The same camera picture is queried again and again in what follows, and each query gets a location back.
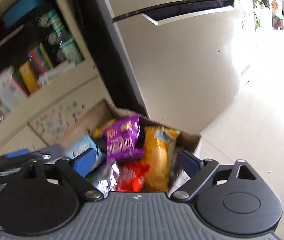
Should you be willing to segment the silver foil packet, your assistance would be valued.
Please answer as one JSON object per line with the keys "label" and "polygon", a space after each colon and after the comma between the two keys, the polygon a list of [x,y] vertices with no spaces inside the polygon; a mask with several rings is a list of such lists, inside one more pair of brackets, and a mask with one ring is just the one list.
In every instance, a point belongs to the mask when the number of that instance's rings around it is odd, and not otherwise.
{"label": "silver foil packet", "polygon": [[101,177],[99,183],[93,186],[98,189],[104,197],[107,197],[109,192],[117,190],[120,168],[115,161],[112,161],[103,163],[97,170],[101,172]]}

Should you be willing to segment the white paper box on shelf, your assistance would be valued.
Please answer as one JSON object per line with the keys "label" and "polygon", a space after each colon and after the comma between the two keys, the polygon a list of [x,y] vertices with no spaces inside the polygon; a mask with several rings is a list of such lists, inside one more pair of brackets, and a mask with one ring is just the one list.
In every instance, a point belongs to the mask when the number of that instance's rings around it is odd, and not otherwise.
{"label": "white paper box on shelf", "polygon": [[28,98],[25,89],[15,79],[14,68],[10,66],[0,73],[0,101],[12,110]]}

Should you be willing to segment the green snack packet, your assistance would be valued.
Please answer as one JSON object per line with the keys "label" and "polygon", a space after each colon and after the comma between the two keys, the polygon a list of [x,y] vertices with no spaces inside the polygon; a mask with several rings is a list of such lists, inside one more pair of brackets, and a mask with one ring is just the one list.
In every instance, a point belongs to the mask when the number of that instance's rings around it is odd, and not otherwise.
{"label": "green snack packet", "polygon": [[90,173],[88,176],[85,177],[85,179],[92,185],[96,185],[99,183],[100,177],[101,177],[101,172],[97,170]]}

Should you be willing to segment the red crispy noodle snack bag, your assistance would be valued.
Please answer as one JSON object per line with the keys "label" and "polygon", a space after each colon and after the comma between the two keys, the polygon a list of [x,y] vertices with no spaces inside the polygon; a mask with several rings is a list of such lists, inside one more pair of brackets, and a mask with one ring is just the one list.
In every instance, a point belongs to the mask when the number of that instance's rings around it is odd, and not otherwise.
{"label": "red crispy noodle snack bag", "polygon": [[140,192],[143,189],[149,169],[149,164],[140,161],[124,163],[120,168],[117,191]]}

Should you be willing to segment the cream cabinet with stickers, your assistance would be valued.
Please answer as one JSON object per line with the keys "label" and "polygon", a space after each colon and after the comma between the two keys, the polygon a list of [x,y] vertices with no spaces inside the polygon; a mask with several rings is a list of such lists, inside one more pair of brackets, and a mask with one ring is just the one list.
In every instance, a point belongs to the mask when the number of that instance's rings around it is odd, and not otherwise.
{"label": "cream cabinet with stickers", "polygon": [[71,0],[0,0],[0,155],[56,142],[103,99]]}

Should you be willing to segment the orange yellow snack bag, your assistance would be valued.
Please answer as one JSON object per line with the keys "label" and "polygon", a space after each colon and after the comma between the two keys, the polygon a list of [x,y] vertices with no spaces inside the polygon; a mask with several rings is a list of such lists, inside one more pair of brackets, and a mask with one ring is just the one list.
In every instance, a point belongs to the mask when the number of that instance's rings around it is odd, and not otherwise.
{"label": "orange yellow snack bag", "polygon": [[166,192],[176,140],[179,130],[165,127],[147,126],[144,128],[144,157],[142,162],[149,165],[144,187],[150,192]]}

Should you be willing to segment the yellow box on shelf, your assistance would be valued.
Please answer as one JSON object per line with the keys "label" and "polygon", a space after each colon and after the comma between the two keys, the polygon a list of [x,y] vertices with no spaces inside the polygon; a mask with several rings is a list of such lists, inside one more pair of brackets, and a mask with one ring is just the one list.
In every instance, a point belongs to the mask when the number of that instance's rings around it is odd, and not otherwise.
{"label": "yellow box on shelf", "polygon": [[36,75],[29,61],[26,61],[19,67],[19,73],[30,94],[39,90]]}

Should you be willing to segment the white refrigerator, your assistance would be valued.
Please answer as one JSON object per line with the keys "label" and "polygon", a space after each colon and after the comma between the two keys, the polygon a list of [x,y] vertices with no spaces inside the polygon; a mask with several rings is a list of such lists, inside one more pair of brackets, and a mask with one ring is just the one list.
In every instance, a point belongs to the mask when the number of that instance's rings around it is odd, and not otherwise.
{"label": "white refrigerator", "polygon": [[148,116],[197,133],[231,103],[253,62],[263,0],[95,0]]}

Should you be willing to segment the green bottle on shelf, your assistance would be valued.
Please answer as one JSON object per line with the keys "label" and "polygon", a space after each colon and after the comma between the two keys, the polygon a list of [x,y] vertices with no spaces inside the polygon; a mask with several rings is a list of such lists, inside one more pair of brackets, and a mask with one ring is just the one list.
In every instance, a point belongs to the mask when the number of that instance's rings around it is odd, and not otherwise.
{"label": "green bottle on shelf", "polygon": [[84,57],[77,45],[77,42],[69,31],[65,28],[58,13],[55,10],[48,12],[49,20],[53,29],[58,36],[59,49],[69,62],[74,62],[76,65],[84,61]]}

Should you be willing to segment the purple noodle snack bag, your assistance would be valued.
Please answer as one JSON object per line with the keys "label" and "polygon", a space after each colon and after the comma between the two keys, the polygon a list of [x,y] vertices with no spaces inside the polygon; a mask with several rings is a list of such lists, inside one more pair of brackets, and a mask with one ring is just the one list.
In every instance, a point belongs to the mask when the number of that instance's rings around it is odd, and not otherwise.
{"label": "purple noodle snack bag", "polygon": [[139,116],[132,115],[116,121],[104,132],[108,162],[140,159],[144,151],[136,147],[139,140]]}

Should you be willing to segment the small yellow snack packet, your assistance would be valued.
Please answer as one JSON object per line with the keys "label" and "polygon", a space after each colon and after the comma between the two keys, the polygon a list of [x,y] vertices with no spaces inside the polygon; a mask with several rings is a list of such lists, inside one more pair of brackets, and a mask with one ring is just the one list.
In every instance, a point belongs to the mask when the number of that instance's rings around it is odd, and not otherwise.
{"label": "small yellow snack packet", "polygon": [[104,123],[102,126],[94,129],[93,131],[93,138],[95,140],[100,139],[104,136],[104,132],[107,128],[109,128],[110,126],[112,126],[117,120],[116,119],[111,119],[108,120],[106,123]]}

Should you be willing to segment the cardboard milk box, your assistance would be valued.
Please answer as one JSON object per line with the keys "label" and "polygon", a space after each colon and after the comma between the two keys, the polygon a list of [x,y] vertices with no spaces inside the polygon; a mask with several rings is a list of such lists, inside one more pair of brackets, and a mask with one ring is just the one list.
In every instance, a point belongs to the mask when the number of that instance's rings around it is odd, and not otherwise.
{"label": "cardboard milk box", "polygon": [[69,150],[86,135],[95,141],[105,139],[111,160],[141,159],[149,165],[144,187],[153,192],[169,190],[175,150],[181,148],[195,153],[201,142],[199,134],[189,134],[135,112],[112,107],[106,100],[78,118],[58,143]]}

